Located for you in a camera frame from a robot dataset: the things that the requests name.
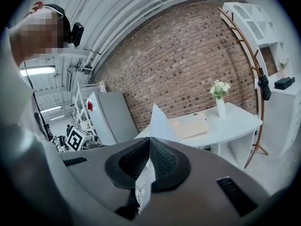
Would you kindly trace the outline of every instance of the black vent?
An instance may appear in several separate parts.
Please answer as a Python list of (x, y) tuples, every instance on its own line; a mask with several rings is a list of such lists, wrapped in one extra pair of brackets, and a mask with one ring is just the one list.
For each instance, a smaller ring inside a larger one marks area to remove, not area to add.
[(257, 204), (241, 191), (230, 177), (218, 179), (216, 182), (241, 217), (257, 208)]
[(70, 159), (70, 160), (65, 160), (64, 163), (65, 163), (66, 167), (69, 167), (69, 166), (72, 166), (75, 164), (82, 163), (84, 161), (87, 161), (87, 159), (84, 157), (78, 157), (78, 158), (74, 158), (74, 159)]

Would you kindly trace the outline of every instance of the black box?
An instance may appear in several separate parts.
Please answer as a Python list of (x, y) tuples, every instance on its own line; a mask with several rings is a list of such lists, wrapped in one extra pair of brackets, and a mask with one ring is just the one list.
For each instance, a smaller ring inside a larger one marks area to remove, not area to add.
[(283, 78), (275, 82), (275, 89), (282, 89), (285, 90), (286, 88), (290, 87), (293, 83), (291, 78)]

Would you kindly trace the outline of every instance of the white cabinet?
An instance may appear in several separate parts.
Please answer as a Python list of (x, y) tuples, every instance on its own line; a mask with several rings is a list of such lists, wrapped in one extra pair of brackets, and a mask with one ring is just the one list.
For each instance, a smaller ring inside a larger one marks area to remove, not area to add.
[(270, 89), (261, 140), (273, 154), (282, 156), (294, 143), (301, 122), (301, 75), (286, 90), (275, 89), (273, 83)]

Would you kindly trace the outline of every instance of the white table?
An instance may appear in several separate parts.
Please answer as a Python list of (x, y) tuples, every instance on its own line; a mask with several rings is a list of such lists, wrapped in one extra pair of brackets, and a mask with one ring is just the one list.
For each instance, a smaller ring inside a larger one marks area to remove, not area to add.
[[(225, 106), (225, 118), (220, 118), (217, 108), (213, 107), (197, 112), (198, 115), (192, 113), (169, 121), (178, 120), (183, 123), (202, 114), (208, 123), (207, 135), (187, 138), (181, 140), (181, 143), (192, 147), (210, 145), (211, 152), (243, 169), (252, 148), (255, 131), (262, 125), (262, 120), (231, 103), (226, 103)], [(136, 138), (149, 136), (148, 126)]]

